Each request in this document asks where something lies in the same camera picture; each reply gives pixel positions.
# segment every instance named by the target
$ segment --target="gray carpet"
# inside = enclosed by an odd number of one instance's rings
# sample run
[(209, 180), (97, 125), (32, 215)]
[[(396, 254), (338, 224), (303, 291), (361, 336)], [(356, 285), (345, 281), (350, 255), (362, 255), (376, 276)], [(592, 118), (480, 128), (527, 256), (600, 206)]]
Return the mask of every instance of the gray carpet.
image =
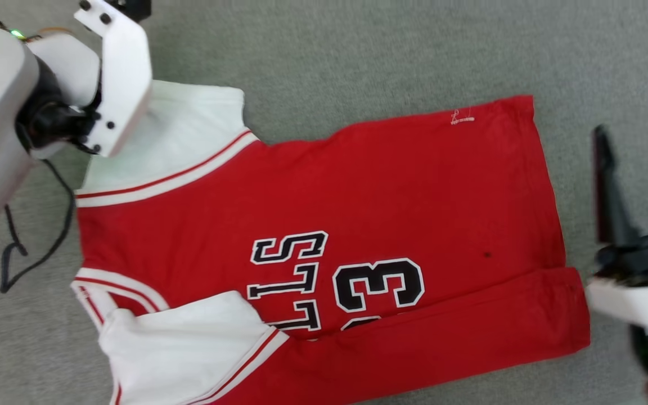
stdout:
[[(72, 26), (97, 44), (71, 17), (76, 3), (0, 0), (0, 19), (25, 33)], [(599, 123), (612, 128), (625, 194), (648, 231), (646, 3), (155, 0), (144, 26), (157, 79), (243, 89), (245, 122), (271, 143), (534, 94), (569, 263), (586, 274), (597, 249), (588, 136)], [(54, 162), (80, 184), (85, 156), (65, 151)], [(65, 203), (43, 166), (16, 194), (11, 205), (33, 256), (56, 238)], [(0, 218), (0, 250), (8, 242)], [(74, 229), (46, 266), (0, 295), (0, 403), (108, 400), (106, 359), (68, 287), (79, 261)], [(638, 403), (641, 375), (625, 326), (597, 315), (592, 323), (592, 346), (576, 355), (371, 403)]]

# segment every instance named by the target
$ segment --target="red and white stripe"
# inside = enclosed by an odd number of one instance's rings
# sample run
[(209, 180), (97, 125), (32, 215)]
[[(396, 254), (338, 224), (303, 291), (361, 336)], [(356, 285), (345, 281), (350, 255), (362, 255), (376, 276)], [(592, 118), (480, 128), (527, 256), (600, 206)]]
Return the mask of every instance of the red and white stripe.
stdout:
[(257, 344), (232, 368), (229, 375), (224, 377), (219, 384), (212, 387), (206, 394), (184, 402), (182, 405), (203, 405), (205, 403), (213, 403), (223, 397), (254, 372), (257, 367), (264, 364), (273, 352), (277, 351), (288, 338), (289, 336), (277, 328), (269, 328), (267, 333), (263, 334)]
[[(106, 315), (116, 309), (116, 303), (111, 298), (111, 295), (96, 287), (85, 287), (75, 283), (72, 283), (71, 287), (74, 289), (76, 297), (79, 298), (79, 302), (82, 303), (84, 310), (87, 311), (94, 325), (97, 326), (97, 330), (101, 333), (106, 321)], [(111, 378), (113, 379), (113, 392), (111, 392), (110, 405), (119, 405), (122, 399), (122, 387), (116, 379), (116, 375), (112, 373)]]
[(115, 272), (83, 267), (74, 277), (72, 286), (95, 287), (97, 290), (131, 298), (149, 313), (169, 309), (167, 300), (154, 288)]
[(122, 190), (78, 190), (75, 192), (76, 205), (79, 208), (100, 207), (103, 205), (131, 203), (164, 194), (213, 172), (236, 156), (242, 149), (258, 140), (250, 130), (246, 130), (226, 147), (200, 164), (162, 179)]

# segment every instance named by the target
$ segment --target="jersey fabric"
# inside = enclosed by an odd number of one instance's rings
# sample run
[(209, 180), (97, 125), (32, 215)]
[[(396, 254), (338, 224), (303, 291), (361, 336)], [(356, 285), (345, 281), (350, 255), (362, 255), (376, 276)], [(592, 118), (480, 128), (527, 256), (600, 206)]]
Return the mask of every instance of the jersey fabric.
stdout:
[(152, 94), (77, 192), (113, 402), (350, 403), (589, 343), (532, 97), (267, 146), (240, 90)]

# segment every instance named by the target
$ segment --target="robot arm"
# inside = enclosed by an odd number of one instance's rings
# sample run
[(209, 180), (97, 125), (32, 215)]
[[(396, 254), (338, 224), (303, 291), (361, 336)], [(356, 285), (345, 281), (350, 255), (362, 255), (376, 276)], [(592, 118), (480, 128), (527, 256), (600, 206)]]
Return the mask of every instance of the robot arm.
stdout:
[(113, 156), (146, 112), (149, 0), (84, 0), (75, 13), (102, 38), (102, 58), (64, 31), (18, 38), (0, 22), (0, 212), (34, 159), (71, 143)]
[(589, 279), (587, 300), (593, 310), (629, 323), (633, 351), (648, 376), (648, 235), (628, 217), (604, 127), (594, 130), (593, 140), (599, 241), (609, 246), (597, 255), (601, 269)]

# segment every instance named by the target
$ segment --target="black cable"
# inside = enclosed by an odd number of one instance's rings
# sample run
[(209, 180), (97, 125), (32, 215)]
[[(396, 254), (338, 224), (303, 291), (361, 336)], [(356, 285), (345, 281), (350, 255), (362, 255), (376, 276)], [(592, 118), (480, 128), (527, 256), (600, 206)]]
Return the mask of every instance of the black cable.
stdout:
[(64, 228), (61, 230), (61, 233), (59, 233), (59, 237), (57, 237), (56, 241), (54, 241), (54, 244), (52, 244), (51, 248), (49, 248), (49, 251), (47, 251), (47, 253), (42, 256), (41, 259), (36, 261), (36, 263), (31, 264), (27, 268), (21, 270), (10, 279), (8, 275), (10, 274), (11, 251), (16, 249), (19, 251), (21, 256), (28, 256), (28, 252), (26, 251), (26, 248), (23, 246), (23, 244), (21, 244), (19, 236), (16, 234), (14, 218), (11, 215), (10, 207), (8, 207), (8, 205), (4, 207), (4, 212), (7, 214), (7, 223), (8, 228), (10, 229), (11, 240), (13, 242), (11, 242), (4, 249), (4, 251), (2, 251), (2, 282), (0, 284), (0, 293), (2, 294), (6, 294), (11, 289), (11, 287), (13, 287), (15, 282), (21, 279), (21, 277), (23, 277), (25, 274), (32, 271), (33, 269), (36, 269), (36, 267), (39, 267), (39, 265), (49, 260), (52, 254), (54, 254), (56, 250), (59, 249), (59, 246), (61, 246), (62, 242), (64, 242), (64, 239), (66, 239), (66, 235), (67, 233), (69, 233), (69, 228), (71, 226), (72, 218), (74, 217), (74, 191), (72, 191), (69, 185), (66, 184), (64, 178), (62, 178), (59, 172), (57, 172), (57, 169), (53, 164), (51, 164), (51, 162), (46, 159), (42, 160), (42, 162), (44, 162), (44, 164), (49, 167), (52, 173), (54, 173), (54, 177), (56, 177), (57, 181), (59, 181), (59, 184), (64, 187), (64, 190), (66, 190), (67, 194), (69, 195), (69, 207), (67, 207), (66, 216), (64, 217)]

